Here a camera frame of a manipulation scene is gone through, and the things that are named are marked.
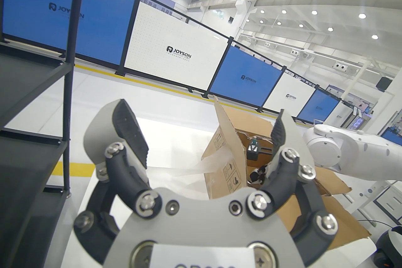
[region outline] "open cardboard box flap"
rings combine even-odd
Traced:
[[[323,196],[322,198],[325,208],[329,213],[335,216],[339,226],[339,231],[328,249],[337,248],[370,236],[370,233],[342,207],[337,199],[333,196]],[[277,211],[277,214],[280,216],[286,229],[291,231],[297,218],[301,215],[296,196],[291,196]]]
[[[235,107],[222,106],[214,97],[216,115],[219,127],[208,144],[202,158],[210,156],[220,147],[227,145],[233,153],[233,159],[223,169],[205,174],[208,195],[210,199],[220,198],[233,193],[237,189],[247,186],[247,173],[255,167],[254,161],[247,160],[246,149],[243,141],[248,140],[242,133],[249,136],[260,135],[270,137],[272,124],[257,115],[244,112]],[[370,234],[349,214],[332,194],[350,192],[351,189],[330,170],[316,167],[316,184],[323,195],[324,204],[329,213],[338,220],[339,232],[330,248],[335,248],[360,238],[366,238]],[[278,211],[283,223],[290,231],[300,215],[300,208],[296,197],[293,196]]]

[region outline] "white floor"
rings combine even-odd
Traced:
[[[94,73],[76,67],[73,84],[73,103],[71,117],[71,162],[90,163],[82,147],[83,134],[99,109],[106,103],[116,99],[127,100],[135,115],[142,122],[157,121],[169,123],[180,127],[205,131],[205,146],[211,133],[215,132],[218,121],[212,101],[200,99],[199,94],[193,96],[183,95],[180,92],[185,90],[175,88],[176,92],[162,90],[157,87],[150,87],[141,83],[126,81],[123,79]],[[36,133],[61,136],[62,134],[62,91],[63,82],[59,81],[45,91],[40,97],[27,106],[7,127]],[[263,115],[272,123],[274,117]],[[306,127],[300,126],[300,132]],[[145,133],[147,141],[152,141],[152,132]],[[191,144],[191,136],[186,137],[186,144]],[[164,154],[163,146],[159,148],[160,154]],[[72,177],[72,197],[66,201],[59,225],[49,255],[46,260],[46,267],[57,268],[61,266],[64,249],[66,248],[72,222],[75,218],[89,178]],[[49,183],[62,185],[61,176],[52,176]],[[359,194],[360,188],[368,185],[359,179],[348,179],[347,184],[355,190],[352,197]],[[394,225],[386,215],[374,204],[367,206],[374,219]],[[378,225],[373,228],[369,223],[363,225],[373,234],[376,240],[387,227]],[[362,264],[361,268],[373,267],[370,261]]]

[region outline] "metal rack frame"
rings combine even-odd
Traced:
[[[73,69],[82,0],[72,0],[65,59],[8,44],[0,0],[0,266],[43,266],[65,200],[70,197],[69,142]],[[63,135],[9,130],[4,126],[57,80],[64,77]],[[63,155],[63,186],[48,186]]]

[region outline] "white pegboard panel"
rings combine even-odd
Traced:
[[[263,107],[276,112],[285,109],[291,116],[297,117],[314,91],[314,87],[284,73]]]
[[[140,3],[125,67],[207,90],[226,46],[222,36]]]

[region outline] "banner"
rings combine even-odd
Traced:
[[[139,4],[125,67],[207,90],[227,40]]]
[[[216,76],[211,93],[261,106],[280,77],[272,65],[230,47]]]
[[[72,0],[4,0],[4,33],[66,49]],[[76,53],[119,64],[134,0],[82,0]]]
[[[314,120],[325,121],[335,109],[339,100],[320,90],[316,90],[298,114],[297,118],[314,123]]]
[[[296,117],[314,91],[314,87],[284,73],[264,103],[263,108],[276,112],[285,109],[291,116]]]

